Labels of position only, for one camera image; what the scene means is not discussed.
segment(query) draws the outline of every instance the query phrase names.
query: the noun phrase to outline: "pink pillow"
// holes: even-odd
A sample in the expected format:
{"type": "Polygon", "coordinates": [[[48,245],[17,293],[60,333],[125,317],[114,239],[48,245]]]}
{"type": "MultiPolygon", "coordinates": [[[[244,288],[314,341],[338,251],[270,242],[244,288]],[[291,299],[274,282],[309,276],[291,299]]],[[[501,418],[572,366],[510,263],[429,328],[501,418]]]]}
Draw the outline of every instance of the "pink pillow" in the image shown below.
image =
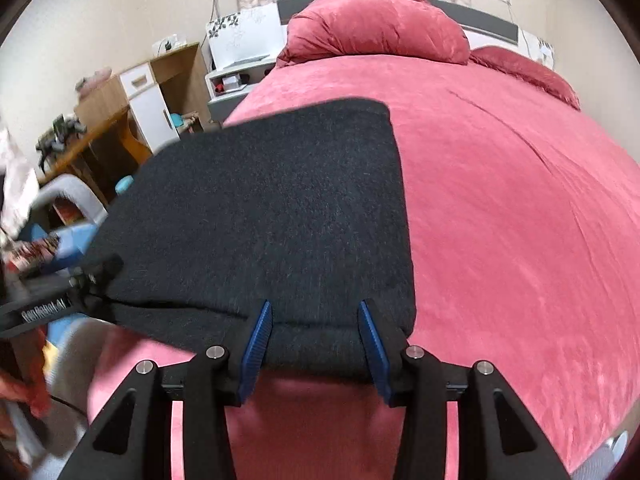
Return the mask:
{"type": "Polygon", "coordinates": [[[469,42],[427,0],[314,0],[290,20],[277,66],[350,54],[466,64],[469,42]]]}
{"type": "Polygon", "coordinates": [[[580,100],[567,81],[553,70],[517,52],[500,46],[483,46],[473,50],[469,59],[537,86],[580,111],[580,100]]]}

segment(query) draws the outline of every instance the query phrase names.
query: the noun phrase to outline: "cabinet handle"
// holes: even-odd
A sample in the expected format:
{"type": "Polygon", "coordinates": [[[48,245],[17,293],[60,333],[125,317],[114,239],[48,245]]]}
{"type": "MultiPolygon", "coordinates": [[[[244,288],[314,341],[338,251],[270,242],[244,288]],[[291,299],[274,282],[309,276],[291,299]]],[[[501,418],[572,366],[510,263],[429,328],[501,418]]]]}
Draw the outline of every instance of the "cabinet handle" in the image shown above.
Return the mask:
{"type": "Polygon", "coordinates": [[[162,114],[164,115],[164,118],[166,120],[166,125],[173,130],[174,124],[171,122],[171,119],[169,118],[169,115],[167,114],[166,110],[162,110],[162,114]]]}
{"type": "Polygon", "coordinates": [[[135,88],[138,88],[144,84],[146,84],[146,74],[145,75],[141,75],[140,77],[134,79],[131,84],[133,86],[135,86],[135,88]]]}

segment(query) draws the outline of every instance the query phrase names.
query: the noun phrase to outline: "silver screw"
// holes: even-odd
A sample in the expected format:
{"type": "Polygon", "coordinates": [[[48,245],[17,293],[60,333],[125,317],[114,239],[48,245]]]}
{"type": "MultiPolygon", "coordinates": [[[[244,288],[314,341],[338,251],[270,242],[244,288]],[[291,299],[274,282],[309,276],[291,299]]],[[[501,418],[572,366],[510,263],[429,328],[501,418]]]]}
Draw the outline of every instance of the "silver screw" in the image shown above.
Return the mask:
{"type": "Polygon", "coordinates": [[[476,365],[476,369],[482,375],[491,375],[492,373],[494,373],[494,370],[495,370],[494,366],[489,361],[480,361],[476,365]]]}
{"type": "Polygon", "coordinates": [[[420,359],[421,357],[424,357],[424,350],[417,345],[408,346],[404,353],[411,359],[420,359]]]}
{"type": "Polygon", "coordinates": [[[140,361],[137,365],[136,365],[136,371],[139,374],[148,374],[151,370],[154,369],[154,364],[152,361],[148,361],[148,360],[144,360],[144,361],[140,361]]]}
{"type": "Polygon", "coordinates": [[[210,346],[207,348],[207,357],[209,359],[220,359],[225,354],[225,349],[222,346],[210,346]]]}

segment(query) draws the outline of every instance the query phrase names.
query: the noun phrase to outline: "pink bed sheet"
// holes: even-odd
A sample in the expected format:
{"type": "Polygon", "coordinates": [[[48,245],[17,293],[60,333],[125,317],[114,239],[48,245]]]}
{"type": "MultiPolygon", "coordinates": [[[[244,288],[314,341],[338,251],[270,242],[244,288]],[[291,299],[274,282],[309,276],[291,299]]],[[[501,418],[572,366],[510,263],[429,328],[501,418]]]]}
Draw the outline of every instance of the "pink bed sheet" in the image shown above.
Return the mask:
{"type": "MultiPolygon", "coordinates": [[[[350,56],[286,67],[228,122],[346,96],[391,110],[415,268],[411,343],[452,363],[494,362],[573,470],[640,393],[638,165],[585,114],[476,64],[350,56]]],[[[114,329],[90,411],[137,361],[187,357],[114,329]]],[[[372,386],[264,373],[227,414],[240,480],[392,477],[402,411],[372,386]]],[[[179,428],[176,410],[175,479],[179,428]]]]}

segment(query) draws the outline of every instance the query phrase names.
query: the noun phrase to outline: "headboard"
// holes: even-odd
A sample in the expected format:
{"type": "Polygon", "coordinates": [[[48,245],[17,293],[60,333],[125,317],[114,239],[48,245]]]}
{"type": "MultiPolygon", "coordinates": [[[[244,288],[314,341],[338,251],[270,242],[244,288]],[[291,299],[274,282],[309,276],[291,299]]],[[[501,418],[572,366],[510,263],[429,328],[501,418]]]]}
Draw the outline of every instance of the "headboard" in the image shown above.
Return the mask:
{"type": "MultiPolygon", "coordinates": [[[[278,0],[280,23],[286,25],[291,17],[303,10],[313,0],[278,0]]],[[[518,44],[518,26],[507,22],[481,10],[472,9],[458,4],[429,0],[432,5],[442,9],[452,20],[456,20],[466,30],[491,36],[496,40],[505,41],[513,45],[518,44]]]]}

